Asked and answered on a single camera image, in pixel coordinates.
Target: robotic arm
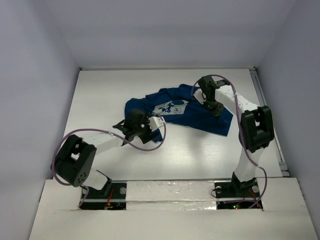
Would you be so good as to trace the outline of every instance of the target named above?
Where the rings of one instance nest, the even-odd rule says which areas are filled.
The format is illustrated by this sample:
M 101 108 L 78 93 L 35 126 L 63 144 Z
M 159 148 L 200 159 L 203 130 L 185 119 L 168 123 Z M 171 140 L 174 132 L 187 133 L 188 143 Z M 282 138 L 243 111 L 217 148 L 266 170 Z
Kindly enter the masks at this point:
M 70 185 L 91 187 L 106 196 L 112 180 L 102 172 L 91 169 L 95 156 L 111 148 L 124 146 L 136 136 L 145 144 L 160 135 L 160 131 L 156 130 L 164 124 L 163 118 L 134 109 L 110 132 L 94 133 L 84 138 L 71 135 L 55 157 L 54 170 Z
M 230 83 L 226 80 L 214 81 L 211 75 L 203 76 L 198 84 L 200 88 L 194 93 L 194 97 L 202 106 L 215 116 L 220 116 L 224 107 L 227 107 L 233 114 L 237 114 L 235 95 Z M 244 137 L 244 144 L 237 168 L 232 174 L 230 184 L 216 185 L 221 188 L 216 192 L 217 198 L 243 197 L 249 188 L 256 183 L 256 168 L 264 148 L 274 139 L 274 126 L 272 113 L 268 106 L 257 106 L 243 96 L 237 94 L 238 114 Z

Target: blue fabric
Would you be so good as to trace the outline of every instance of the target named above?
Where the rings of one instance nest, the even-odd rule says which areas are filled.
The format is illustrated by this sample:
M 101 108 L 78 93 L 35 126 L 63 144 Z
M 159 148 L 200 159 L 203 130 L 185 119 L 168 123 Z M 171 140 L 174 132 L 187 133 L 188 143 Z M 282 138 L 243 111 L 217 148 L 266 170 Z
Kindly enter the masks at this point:
M 127 117 L 132 109 L 140 109 L 160 114 L 167 123 L 227 136 L 233 115 L 224 108 L 220 117 L 214 116 L 191 97 L 191 89 L 192 86 L 181 84 L 179 87 L 162 88 L 142 99 L 132 98 L 125 104 L 124 116 Z

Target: t-shirt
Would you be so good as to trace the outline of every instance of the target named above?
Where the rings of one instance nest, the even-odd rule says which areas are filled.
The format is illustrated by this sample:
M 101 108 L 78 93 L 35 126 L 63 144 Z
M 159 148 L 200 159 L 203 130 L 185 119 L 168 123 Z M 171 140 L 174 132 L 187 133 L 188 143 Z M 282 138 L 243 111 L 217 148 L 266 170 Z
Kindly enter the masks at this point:
M 188 126 L 213 134 L 227 136 L 232 120 L 232 113 L 226 108 L 219 117 L 204 109 L 191 96 L 192 86 L 181 84 L 179 87 L 161 88 L 159 92 L 146 95 L 145 98 L 132 98 L 124 108 L 127 117 L 132 109 L 161 115 L 167 123 Z

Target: blue t-shirt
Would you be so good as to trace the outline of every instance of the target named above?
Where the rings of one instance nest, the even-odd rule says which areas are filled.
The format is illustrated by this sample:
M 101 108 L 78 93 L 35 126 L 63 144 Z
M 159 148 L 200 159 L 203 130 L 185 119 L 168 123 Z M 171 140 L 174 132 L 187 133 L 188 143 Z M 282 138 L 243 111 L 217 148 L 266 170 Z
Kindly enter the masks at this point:
M 181 84 L 179 87 L 161 88 L 159 92 L 145 98 L 130 99 L 124 108 L 127 117 L 132 109 L 160 114 L 167 123 L 188 126 L 213 134 L 227 136 L 233 115 L 224 108 L 219 117 L 204 109 L 191 96 L 192 86 Z

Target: white wall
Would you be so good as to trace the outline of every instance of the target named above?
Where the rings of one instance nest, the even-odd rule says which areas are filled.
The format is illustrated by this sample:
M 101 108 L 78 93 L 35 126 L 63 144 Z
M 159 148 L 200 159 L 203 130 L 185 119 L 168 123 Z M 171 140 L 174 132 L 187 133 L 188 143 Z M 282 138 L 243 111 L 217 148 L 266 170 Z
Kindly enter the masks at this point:
M 78 67 L 43 0 L 0 1 L 0 239 L 28 239 Z
M 258 73 L 284 158 L 320 237 L 319 10 L 319 0 L 297 0 Z
M 81 67 L 252 67 L 295 0 L 46 0 Z

